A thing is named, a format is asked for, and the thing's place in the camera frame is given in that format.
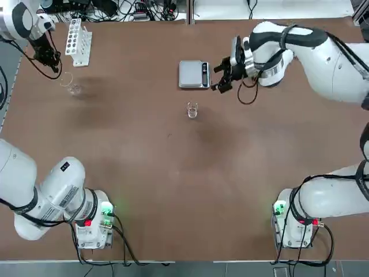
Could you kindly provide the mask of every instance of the glass beaker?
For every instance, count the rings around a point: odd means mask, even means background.
[[[70,72],[64,72],[61,75],[60,86],[67,89],[67,91],[73,96],[81,95],[82,88],[73,80],[73,74]]]
[[[187,114],[189,118],[194,119],[197,116],[198,104],[196,102],[187,103]]]

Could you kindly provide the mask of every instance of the test tube rack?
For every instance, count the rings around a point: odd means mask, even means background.
[[[88,66],[90,60],[92,32],[81,26],[81,19],[73,19],[69,24],[65,55],[71,56],[73,66]]]

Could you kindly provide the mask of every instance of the brown table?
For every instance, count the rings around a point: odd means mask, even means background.
[[[363,40],[350,18],[295,22],[346,42]],[[64,156],[82,161],[85,185],[107,192],[141,260],[273,260],[270,211],[279,192],[307,175],[359,162],[368,114],[315,94],[298,61],[279,86],[261,88],[252,106],[241,105],[235,90],[178,88],[180,60],[218,65],[231,39],[256,24],[88,24],[90,65],[74,68],[63,56],[64,70],[85,96],[72,97],[22,59],[1,137],[34,158],[38,181]],[[54,34],[62,52],[66,32],[59,24]],[[212,77],[218,81],[220,74]],[[253,94],[244,89],[242,98]],[[199,105],[196,120],[186,115],[190,100]],[[25,241],[12,213],[0,207],[0,214],[1,260],[76,259],[67,225]],[[334,232],[335,259],[369,259],[366,215],[324,221]],[[303,259],[326,257],[325,235]],[[289,255],[296,258],[296,252]],[[122,259],[121,242],[93,258]]]

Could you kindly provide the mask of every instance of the white robotic arm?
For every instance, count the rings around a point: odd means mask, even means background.
[[[316,93],[331,100],[360,104],[369,110],[367,66],[350,61],[350,55],[347,57],[345,49],[338,46],[330,35],[314,28],[287,27],[270,22],[258,24],[246,41],[256,72],[262,70],[258,79],[260,85],[277,85],[294,55],[302,63],[308,82]],[[369,63],[369,44],[347,46],[364,63]],[[280,53],[281,47],[285,51],[270,61],[270,57]],[[360,164],[336,170],[329,176],[312,178],[298,188],[284,189],[280,193],[273,205],[278,243],[289,248],[308,247],[314,218],[369,212],[369,188],[366,185],[368,141],[369,124],[360,139],[364,156]],[[331,178],[333,175],[350,177]]]
[[[111,245],[113,206],[104,192],[83,188],[85,169],[79,160],[64,158],[40,186],[36,173],[33,159],[0,139],[0,203],[13,210],[20,237],[36,240],[50,227],[75,222],[80,248]],[[64,220],[58,221],[62,214]]]
[[[2,0],[0,2],[0,40],[26,39],[35,51],[34,59],[59,72],[60,53],[51,47],[46,33],[55,30],[49,16],[36,14],[39,0]]]
[[[282,32],[287,26],[265,21],[258,24],[249,38],[256,69],[265,66],[278,52]],[[264,68],[259,83],[265,87],[277,84],[292,61],[292,53],[303,65],[312,89],[321,96],[343,102],[358,103],[369,108],[369,72],[359,64],[353,66],[329,35],[320,29],[294,27],[285,34],[285,48],[289,58],[279,58]],[[369,63],[369,44],[347,44],[366,64]]]

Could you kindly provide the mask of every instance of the wire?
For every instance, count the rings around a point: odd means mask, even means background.
[[[114,277],[115,276],[114,267],[112,264],[110,264],[110,266],[111,266],[111,277]]]
[[[60,77],[60,75],[62,74],[62,71],[63,71],[63,65],[62,65],[62,61],[60,60],[60,52],[56,49],[56,47],[55,47],[55,44],[54,44],[54,42],[53,42],[53,40],[52,40],[52,36],[51,36],[51,33],[50,33],[50,39],[51,39],[51,41],[52,41],[52,44],[53,44],[53,46],[54,46],[54,49],[55,49],[55,51],[56,51],[56,53],[57,53],[57,55],[58,55],[58,59],[59,59],[59,63],[60,63],[60,68],[59,68],[59,73],[58,73],[58,75],[57,76],[55,76],[55,77],[52,77],[52,76],[49,76],[49,75],[47,75],[47,74],[45,74],[41,69],[39,69],[36,65],[35,65],[35,63],[33,62],[33,60],[34,59],[32,59],[32,58],[30,58],[23,50],[22,50],[22,48],[18,45],[18,43],[17,42],[15,42],[15,41],[10,41],[10,40],[2,40],[3,42],[5,42],[5,43],[7,43],[7,44],[9,44],[9,45],[11,45],[11,46],[13,46],[15,49],[17,49],[21,54],[23,54],[26,58],[27,58],[27,60],[29,60],[29,62],[32,64],[32,66],[35,68],[35,69],[37,69],[37,71],[38,72],[40,72],[43,76],[45,76],[46,78],[49,78],[50,80],[56,80],[57,78],[59,78]]]
[[[124,236],[123,232],[120,231],[119,228],[117,228],[116,226],[113,226],[112,227],[113,230],[115,230],[119,235],[120,237],[123,239],[123,243],[126,245],[127,249],[128,249],[128,252],[130,253],[131,257],[132,257],[132,260],[135,262],[135,264],[139,265],[139,266],[145,266],[145,265],[148,265],[148,263],[141,263],[140,261],[138,261],[135,257],[135,255],[133,254],[133,251],[132,251],[132,248],[131,246],[129,245],[126,237]]]
[[[4,81],[5,81],[5,93],[4,93],[4,96],[3,96],[3,100],[0,103],[0,110],[2,110],[4,108],[5,103],[6,103],[7,94],[9,92],[9,84],[7,83],[6,74],[5,74],[4,70],[2,69],[1,65],[0,65],[0,72],[1,72],[2,76],[4,77]]]
[[[250,0],[246,0],[246,1],[247,1],[248,9],[250,10],[250,14],[248,16],[248,19],[253,19],[253,11],[254,11],[256,5],[258,4],[258,0],[255,0],[255,4],[254,4],[254,6],[252,8],[250,6]]]
[[[302,235],[301,245],[300,245],[300,248],[299,248],[298,259],[296,260],[296,263],[293,265],[293,270],[292,270],[292,276],[291,276],[291,277],[295,277],[295,269],[296,269],[297,264],[298,264],[298,263],[299,263],[299,261],[300,261],[302,245],[303,245],[303,242],[304,242],[304,240],[305,240],[305,235],[306,235],[306,228],[307,228],[307,226],[305,225],[305,228],[304,228],[304,234]]]
[[[355,180],[355,176],[354,175],[335,175],[335,174],[321,174],[321,175],[315,175],[315,176],[308,176],[308,177],[306,177],[304,179],[304,181],[302,182],[302,184],[299,187],[296,188],[296,190],[294,191],[292,197],[290,198],[290,202],[289,202],[289,206],[288,206],[288,209],[287,209],[286,217],[284,219],[284,227],[283,227],[283,232],[282,232],[282,236],[281,236],[280,246],[279,246],[278,253],[277,253],[277,258],[276,258],[276,260],[274,262],[271,262],[272,265],[275,265],[277,263],[291,264],[291,262],[293,262],[293,260],[290,260],[290,261],[280,261],[279,260],[280,259],[280,256],[281,256],[282,246],[283,246],[283,238],[284,238],[284,234],[285,234],[285,229],[286,229],[286,226],[287,226],[287,218],[288,218],[289,212],[291,210],[291,204],[294,203],[295,197],[296,197],[297,193],[300,191],[301,187],[306,182],[311,181],[311,180],[316,179],[316,178],[351,179],[351,180]],[[368,175],[365,175],[364,176],[364,180],[365,181],[369,181]],[[334,252],[334,237],[333,237],[333,233],[332,233],[331,229],[329,229],[329,227],[326,224],[324,224],[323,227],[329,233],[330,240],[331,240],[331,247],[330,247],[329,255],[326,258],[326,260],[323,261],[323,262],[321,262],[321,263],[314,263],[314,262],[310,262],[310,261],[298,261],[298,263],[301,263],[301,264],[304,264],[304,265],[308,265],[310,267],[324,267],[324,266],[326,266],[331,261],[331,259],[333,257],[333,252]]]
[[[237,99],[238,99],[238,101],[240,101],[240,102],[241,102],[241,104],[244,104],[244,105],[251,105],[251,104],[253,104],[253,103],[256,101],[256,98],[258,97],[258,88],[259,88],[258,78],[256,78],[256,79],[255,79],[254,84],[253,84],[252,86],[248,86],[248,85],[246,85],[246,84],[244,83],[244,81],[243,81],[243,80],[244,80],[244,75],[242,75],[242,80],[241,80],[240,86],[239,86],[239,87],[238,87],[238,89],[237,89]],[[245,86],[245,87],[247,87],[247,88],[253,88],[253,87],[256,87],[255,96],[254,96],[254,98],[253,98],[250,102],[244,102],[244,101],[242,101],[242,100],[241,100],[241,98],[240,98],[240,90],[241,90],[242,85],[244,85],[244,86]]]
[[[91,270],[94,268],[94,265],[93,266],[91,266],[91,268],[86,272],[86,274],[83,276],[83,277],[86,277],[90,272],[91,272]]]

